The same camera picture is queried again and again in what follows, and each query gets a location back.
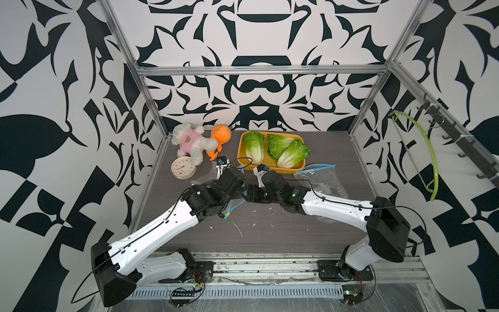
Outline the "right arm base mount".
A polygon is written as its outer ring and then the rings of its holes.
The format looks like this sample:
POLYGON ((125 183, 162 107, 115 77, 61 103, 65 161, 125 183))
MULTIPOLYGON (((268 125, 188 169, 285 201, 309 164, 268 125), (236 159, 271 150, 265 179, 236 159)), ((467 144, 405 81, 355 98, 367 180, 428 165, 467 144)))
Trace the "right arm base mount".
POLYGON ((339 260, 318 260, 318 277, 323 282, 359 282, 372 281, 374 274, 367 266, 362 271, 355 271, 347 265, 340 266, 339 260))

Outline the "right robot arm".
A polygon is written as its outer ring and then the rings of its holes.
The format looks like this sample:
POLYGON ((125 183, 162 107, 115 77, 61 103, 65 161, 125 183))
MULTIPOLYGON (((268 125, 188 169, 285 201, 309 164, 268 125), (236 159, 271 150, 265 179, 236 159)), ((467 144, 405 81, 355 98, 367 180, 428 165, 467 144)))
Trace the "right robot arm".
POLYGON ((339 272, 360 272, 380 260, 404 261, 410 224, 387 199, 360 201, 330 196, 315 191, 311 183, 291 185, 274 171, 264 173, 258 182, 244 188, 246 201, 278 204, 289 213, 325 217, 366 233, 344 249, 337 262, 339 272))

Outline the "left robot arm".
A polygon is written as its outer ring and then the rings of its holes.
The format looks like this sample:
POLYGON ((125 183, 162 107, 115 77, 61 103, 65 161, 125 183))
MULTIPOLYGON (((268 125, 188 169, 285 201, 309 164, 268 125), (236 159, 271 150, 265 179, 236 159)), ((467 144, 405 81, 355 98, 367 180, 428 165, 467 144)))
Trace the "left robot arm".
POLYGON ((153 273, 144 261, 169 240, 219 215, 233 199, 242 196, 246 178, 239 168, 226 168, 222 175, 188 187, 165 213, 134 233, 113 243, 99 241, 91 248, 91 274, 103 306, 115 306, 131 295, 153 273))

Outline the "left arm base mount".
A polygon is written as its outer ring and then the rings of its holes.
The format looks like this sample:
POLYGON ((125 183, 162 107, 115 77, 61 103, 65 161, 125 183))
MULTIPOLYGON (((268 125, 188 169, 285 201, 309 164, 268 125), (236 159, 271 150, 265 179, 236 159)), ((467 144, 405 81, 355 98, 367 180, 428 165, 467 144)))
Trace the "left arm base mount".
POLYGON ((213 279, 214 262, 200 261, 188 266, 186 271, 176 279, 160 279, 159 283, 210 282, 213 279))

